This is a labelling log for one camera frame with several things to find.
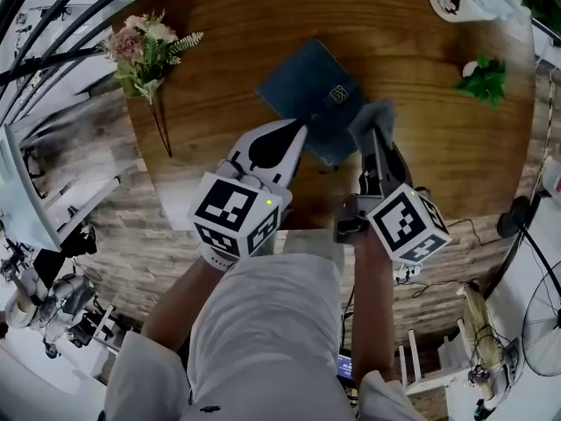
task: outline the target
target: wooden table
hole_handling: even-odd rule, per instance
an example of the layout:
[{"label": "wooden table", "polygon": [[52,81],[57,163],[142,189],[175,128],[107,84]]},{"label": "wooden table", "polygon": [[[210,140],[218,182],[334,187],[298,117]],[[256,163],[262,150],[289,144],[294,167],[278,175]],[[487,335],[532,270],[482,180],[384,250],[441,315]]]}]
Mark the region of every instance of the wooden table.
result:
[{"label": "wooden table", "polygon": [[[138,0],[115,17],[166,10],[180,35],[204,32],[167,77],[163,105],[174,151],[168,159],[145,104],[129,100],[138,145],[174,229],[187,229],[191,196],[236,139],[275,120],[255,87],[309,38],[320,39],[371,101],[392,98],[394,140],[415,186],[431,189],[447,218],[506,211],[515,196],[534,108],[530,22],[450,24],[428,0]],[[478,51],[507,61],[506,99],[498,111],[456,91]],[[337,171],[309,152],[291,183],[286,227],[331,223],[357,188],[359,157]]]}]

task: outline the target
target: black wire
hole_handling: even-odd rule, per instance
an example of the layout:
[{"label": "black wire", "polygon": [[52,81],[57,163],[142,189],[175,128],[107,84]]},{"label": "black wire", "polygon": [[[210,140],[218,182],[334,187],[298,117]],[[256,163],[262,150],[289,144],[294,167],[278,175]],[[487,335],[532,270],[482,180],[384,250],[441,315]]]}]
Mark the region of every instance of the black wire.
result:
[{"label": "black wire", "polygon": [[72,279],[74,277],[74,275],[69,276],[68,278],[63,276],[59,279],[59,281],[66,281],[70,284],[70,286],[72,287],[72,291],[70,293],[68,293],[64,299],[62,301],[60,301],[60,306],[57,308],[57,310],[54,311],[54,314],[48,319],[48,321],[45,323],[45,325],[43,326],[45,328],[45,333],[43,334],[43,341],[45,341],[45,337],[46,337],[46,330],[49,328],[49,324],[51,323],[51,321],[53,321],[53,318],[56,317],[56,314],[59,313],[59,310],[62,309],[64,307],[64,305],[66,304],[67,300],[76,292],[76,288],[74,286],[74,284],[70,281],[70,279]]},{"label": "black wire", "polygon": [[451,227],[453,227],[453,226],[455,226],[455,225],[459,225],[460,223],[464,223],[464,222],[466,222],[466,221],[469,221],[470,224],[472,225],[473,235],[477,238],[477,241],[478,241],[478,243],[479,243],[479,246],[491,245],[491,244],[494,243],[494,242],[499,242],[499,241],[503,240],[503,239],[493,239],[493,240],[489,240],[488,242],[483,243],[483,242],[481,241],[481,237],[480,237],[480,236],[478,235],[478,233],[476,233],[476,231],[475,231],[475,225],[473,224],[473,220],[472,220],[471,218],[464,218],[464,219],[462,219],[462,220],[459,220],[459,221],[456,221],[456,222],[454,222],[454,223],[451,223],[450,225],[447,225],[446,227],[447,227],[447,228],[451,228]]},{"label": "black wire", "polygon": [[547,273],[550,276],[551,282],[553,282],[553,286],[555,287],[555,290],[559,295],[559,298],[561,298],[561,283],[559,283],[559,280],[555,276],[555,273],[553,273],[553,268],[550,267],[550,263],[545,259],[542,250],[540,250],[539,246],[537,245],[536,241],[532,238],[532,236],[529,235],[529,232],[526,229],[526,227],[523,224],[521,224],[518,220],[516,220],[516,218],[513,218],[513,220],[518,225],[521,234],[524,237],[526,237],[529,243],[532,245],[532,249],[536,251],[537,255],[540,258],[540,261],[545,265],[545,269],[547,270]]},{"label": "black wire", "polygon": [[427,291],[430,287],[436,287],[436,286],[441,286],[441,285],[448,285],[448,284],[452,284],[452,283],[456,283],[456,284],[468,284],[471,281],[459,281],[457,279],[450,279],[449,281],[443,281],[443,282],[435,282],[435,283],[427,283],[427,282],[402,282],[398,285],[423,285],[424,287],[420,290],[417,290],[413,295],[411,295],[412,299],[418,298],[419,296],[421,296],[425,291]]},{"label": "black wire", "polygon": [[350,314],[347,313],[349,307],[351,307],[353,298],[354,298],[354,284],[352,284],[351,295],[349,296],[349,301],[347,301],[347,305],[345,306],[343,311],[343,316],[341,317],[341,347],[344,347],[344,336],[345,336],[344,321],[354,313],[354,312],[351,312]]},{"label": "black wire", "polygon": [[542,268],[542,266],[540,265],[540,263],[537,261],[536,253],[534,252],[534,248],[532,248],[532,245],[531,245],[530,243],[528,243],[528,242],[526,241],[526,239],[524,239],[524,243],[525,243],[526,245],[529,246],[529,250],[532,252],[532,257],[534,258],[534,262],[536,263],[536,265],[540,268],[540,271],[542,272],[542,278],[543,278],[543,285],[544,285],[544,287],[545,287],[545,293],[547,294],[547,299],[550,300],[550,307],[551,307],[551,311],[553,312],[553,316],[554,316],[555,318],[557,318],[557,316],[558,316],[558,314],[559,314],[559,311],[557,311],[557,313],[555,312],[555,308],[554,308],[554,305],[553,305],[553,301],[551,301],[550,290],[548,289],[548,287],[547,287],[547,282],[546,282],[546,280],[545,280],[545,273],[544,273],[544,271],[543,271],[543,268]]},{"label": "black wire", "polygon": [[[82,272],[84,273],[84,275],[85,275],[88,279],[90,279],[91,281],[94,281],[94,282],[102,282],[102,281],[103,281],[103,278],[102,278],[101,274],[100,274],[97,270],[93,269],[92,267],[90,267],[90,266],[88,266],[88,265],[82,265],[81,263],[79,263],[79,262],[76,261],[76,260],[75,260],[74,264],[77,265],[77,266],[82,270]],[[97,277],[96,277],[96,278],[92,277],[92,276],[89,274],[89,273],[91,273],[91,272],[96,273]]]},{"label": "black wire", "polygon": [[[485,334],[483,337],[481,337],[481,338],[478,339],[479,333],[480,333],[481,331],[483,331],[484,329],[490,329],[490,330],[491,330],[491,333]],[[481,358],[479,357],[479,355],[478,355],[478,353],[477,353],[477,348],[478,348],[479,344],[481,343],[481,341],[483,341],[483,339],[487,339],[487,338],[489,338],[489,337],[493,338],[493,339],[495,340],[495,342],[497,343],[499,349],[501,350],[501,357],[500,357],[499,361],[496,362],[496,363],[493,363],[493,364],[491,364],[491,365],[486,364],[486,366],[487,366],[488,368],[492,368],[492,367],[494,367],[494,366],[499,365],[500,363],[502,363],[502,361],[504,360],[504,352],[505,352],[505,349],[508,348],[510,345],[512,345],[512,344],[515,342],[515,339],[514,339],[514,340],[511,340],[511,339],[508,339],[507,337],[505,337],[504,335],[500,335],[500,334],[497,332],[497,330],[496,330],[492,325],[490,325],[489,323],[486,323],[486,324],[482,325],[482,326],[479,328],[479,330],[477,331],[477,333],[475,334],[475,337],[474,337],[474,339],[473,339],[473,340],[474,340],[474,341],[473,341],[473,351],[472,351],[472,357],[471,357],[471,359],[470,359],[470,366],[471,366],[471,368],[472,368],[472,371],[475,369],[475,366],[473,365],[473,358],[474,358],[474,356],[475,356],[476,354],[477,354],[477,356],[478,356],[478,361],[481,361]],[[505,341],[507,341],[507,346],[504,346],[504,345],[502,344],[502,342],[501,342],[499,339],[504,339]],[[509,354],[509,356],[510,356],[510,360],[512,360],[512,354],[511,354],[510,352],[509,352],[508,354]]]},{"label": "black wire", "polygon": [[[518,339],[518,337],[517,337],[516,339],[513,339],[513,340],[508,339],[508,338],[505,337],[504,335],[500,335],[500,334],[497,332],[497,330],[494,328],[494,326],[487,324],[487,325],[483,325],[483,326],[478,330],[478,333],[476,334],[475,338],[477,338],[478,335],[479,335],[479,332],[481,332],[481,331],[482,331],[483,329],[485,329],[486,327],[490,327],[491,330],[492,330],[492,332],[493,332],[493,334],[484,335],[483,337],[481,337],[481,338],[479,339],[479,341],[474,342],[473,352],[472,352],[472,358],[470,359],[470,367],[471,367],[472,371],[474,371],[475,368],[477,367],[477,366],[475,367],[475,366],[473,365],[473,353],[475,353],[475,352],[477,351],[477,347],[479,346],[479,343],[481,342],[481,340],[483,340],[483,339],[485,339],[485,338],[487,338],[487,337],[494,337],[494,338],[496,339],[496,341],[497,341],[497,344],[500,346],[500,349],[501,349],[501,361],[499,361],[499,362],[497,362],[497,363],[494,363],[494,364],[491,365],[490,367],[494,367],[495,365],[497,365],[497,364],[499,364],[499,363],[502,363],[502,361],[504,360],[504,353],[505,353],[505,351],[508,353],[508,357],[510,358],[510,361],[511,361],[512,363],[514,363],[514,359],[513,359],[513,356],[512,356],[512,352],[510,351],[510,348],[509,348],[509,347],[510,347],[511,345],[513,345],[513,344],[516,342],[516,340]],[[507,345],[504,346],[504,345],[502,344],[502,342],[500,342],[495,336],[496,336],[496,337],[499,337],[499,338],[501,338],[501,339],[504,339],[505,341],[507,341]],[[524,368],[525,368],[525,365],[526,365],[526,357],[524,356],[524,354],[522,354],[522,352],[520,351],[520,348],[516,348],[516,351],[518,352],[518,363],[516,364],[515,375],[513,375],[514,380],[510,383],[510,386],[511,386],[511,387],[513,387],[516,383],[518,383],[518,381],[520,381],[520,379],[522,378],[522,373],[524,372]]]}]

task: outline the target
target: green leaf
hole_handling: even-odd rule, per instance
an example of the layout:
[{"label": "green leaf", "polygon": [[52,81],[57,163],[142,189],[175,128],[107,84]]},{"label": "green leaf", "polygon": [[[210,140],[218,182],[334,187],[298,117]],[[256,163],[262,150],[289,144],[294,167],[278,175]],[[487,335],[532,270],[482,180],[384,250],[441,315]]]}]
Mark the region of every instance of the green leaf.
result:
[{"label": "green leaf", "polygon": [[203,32],[192,32],[184,38],[178,39],[169,45],[169,54],[175,55],[184,52],[188,48],[196,46],[202,39]]},{"label": "green leaf", "polygon": [[177,66],[181,64],[181,60],[177,56],[170,56],[167,58],[167,64],[170,66]]},{"label": "green leaf", "polygon": [[462,79],[459,81],[459,83],[456,84],[456,86],[455,86],[456,89],[458,89],[458,90],[464,90],[469,81],[470,81],[470,77],[469,77],[469,76],[462,78]]},{"label": "green leaf", "polygon": [[532,8],[532,17],[533,18],[543,18],[545,19],[545,24],[548,25],[547,23],[547,17],[545,17],[545,14],[543,12],[541,12],[540,10],[538,10],[536,7]]},{"label": "green leaf", "polygon": [[489,99],[491,100],[491,106],[494,110],[499,108],[499,96],[491,94],[489,95]]},{"label": "green leaf", "polygon": [[465,85],[465,91],[475,96],[484,93],[486,89],[485,79],[480,75],[472,75],[471,80]]},{"label": "green leaf", "polygon": [[138,90],[140,95],[148,101],[149,104],[153,104],[153,99],[156,96],[156,90],[158,90],[158,87],[161,86],[163,82],[164,80],[151,80],[150,82],[142,83],[142,85],[135,82],[134,87]]},{"label": "green leaf", "polygon": [[477,53],[477,65],[480,68],[487,68],[489,67],[489,59],[481,52]]},{"label": "green leaf", "polygon": [[487,80],[486,85],[490,96],[504,96],[501,83],[497,79]]},{"label": "green leaf", "polygon": [[140,96],[137,88],[134,86],[134,81],[130,77],[126,77],[120,80],[123,86],[124,94],[128,98],[137,98]]}]

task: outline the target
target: white shirt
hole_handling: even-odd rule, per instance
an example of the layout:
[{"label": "white shirt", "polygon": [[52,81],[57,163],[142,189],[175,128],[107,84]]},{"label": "white shirt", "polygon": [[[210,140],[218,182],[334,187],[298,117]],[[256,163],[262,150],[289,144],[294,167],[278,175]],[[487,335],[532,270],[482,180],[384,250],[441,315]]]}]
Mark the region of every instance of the white shirt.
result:
[{"label": "white shirt", "polygon": [[[34,268],[24,270],[19,277],[19,281],[27,290],[27,295],[33,296],[37,292],[37,281],[39,279]],[[6,324],[10,327],[23,328],[32,323],[34,316],[37,312],[37,306],[32,305],[27,311],[23,311],[18,306],[18,290],[6,303],[4,311],[6,312]]]},{"label": "white shirt", "polygon": [[[130,332],[110,376],[110,421],[348,420],[336,378],[341,276],[309,254],[239,263],[203,306],[187,373],[177,354]],[[192,391],[192,404],[189,393]],[[423,419],[400,383],[363,379],[365,420]]]}]

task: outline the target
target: wooden floor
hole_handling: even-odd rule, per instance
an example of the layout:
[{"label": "wooden floor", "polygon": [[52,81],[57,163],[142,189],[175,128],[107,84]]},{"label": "wooden floor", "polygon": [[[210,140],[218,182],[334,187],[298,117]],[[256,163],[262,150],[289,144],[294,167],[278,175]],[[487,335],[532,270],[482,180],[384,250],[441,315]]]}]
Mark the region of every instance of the wooden floor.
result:
[{"label": "wooden floor", "polygon": [[[536,77],[536,110],[532,140],[519,185],[519,194],[529,195],[543,156],[547,127],[548,77],[542,68]],[[142,321],[158,298],[197,257],[197,241],[192,232],[170,229],[156,197],[144,162],[138,155],[123,95],[115,90],[68,111],[50,122],[31,141],[46,163],[46,186],[55,188],[69,176],[99,179],[117,171],[122,184],[91,214],[96,227],[98,252],[81,257],[88,274],[96,282],[103,303],[112,303],[119,312]],[[561,96],[556,99],[551,147],[560,153]],[[478,279],[483,284],[502,263],[511,240],[497,239],[499,214],[475,218],[475,231],[465,221],[451,227],[453,242],[425,264],[421,282],[440,284],[451,280]],[[448,224],[457,220],[447,220]],[[286,232],[279,233],[279,245]],[[352,250],[345,250],[342,305],[353,285]],[[422,285],[401,285],[394,289],[396,340],[407,345],[407,331],[415,328],[420,345],[454,329],[462,316],[464,300],[456,296],[458,284],[451,282],[428,288],[413,298]],[[350,345],[351,320],[346,326]]]}]

